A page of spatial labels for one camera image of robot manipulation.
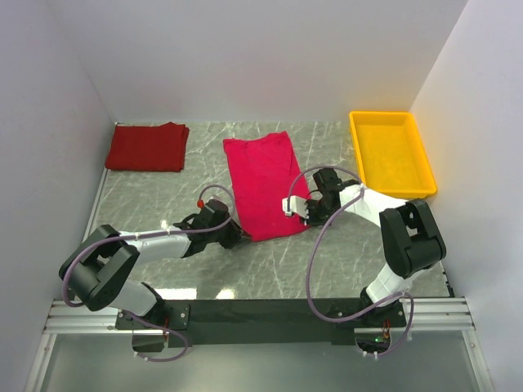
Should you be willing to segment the pink t shirt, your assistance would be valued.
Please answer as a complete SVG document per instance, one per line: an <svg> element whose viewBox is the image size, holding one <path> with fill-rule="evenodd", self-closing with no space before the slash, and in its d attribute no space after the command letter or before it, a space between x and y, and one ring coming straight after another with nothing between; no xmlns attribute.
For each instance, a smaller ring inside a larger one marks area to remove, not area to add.
<svg viewBox="0 0 523 392"><path fill-rule="evenodd" d="M256 140L223 140L240 226L254 242L300 234L306 226L286 216L282 200L300 174L287 132Z"/></svg>

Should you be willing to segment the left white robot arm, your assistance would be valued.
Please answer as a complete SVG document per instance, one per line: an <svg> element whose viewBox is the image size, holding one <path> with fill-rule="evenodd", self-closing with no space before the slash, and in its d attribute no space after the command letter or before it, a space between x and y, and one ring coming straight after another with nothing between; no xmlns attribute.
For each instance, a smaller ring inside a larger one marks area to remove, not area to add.
<svg viewBox="0 0 523 392"><path fill-rule="evenodd" d="M138 266L163 258L187 258L217 243L229 250L252 240L229 208L210 199L199 212L159 231L132 234L111 225L98 227L59 269L62 293L72 292L90 311L112 307L127 310L141 326L158 326L163 298L147 283L129 279Z"/></svg>

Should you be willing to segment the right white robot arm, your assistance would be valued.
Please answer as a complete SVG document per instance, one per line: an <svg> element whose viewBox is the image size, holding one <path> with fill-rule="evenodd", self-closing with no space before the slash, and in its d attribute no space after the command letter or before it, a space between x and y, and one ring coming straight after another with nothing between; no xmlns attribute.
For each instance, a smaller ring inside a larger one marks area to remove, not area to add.
<svg viewBox="0 0 523 392"><path fill-rule="evenodd" d="M423 199L393 198L364 185L352 171L332 165L316 165L302 171L314 172L313 179L322 194L319 200L303 200L306 224L321 223L306 267L306 301L311 312L329 323L360 318L376 326L387 316L387 306L408 295L412 282L446 256L445 242L428 203ZM347 316L329 317L320 313L311 296L313 261L326 230L342 213L350 212L378 226L386 264L361 292L359 311Z"/></svg>

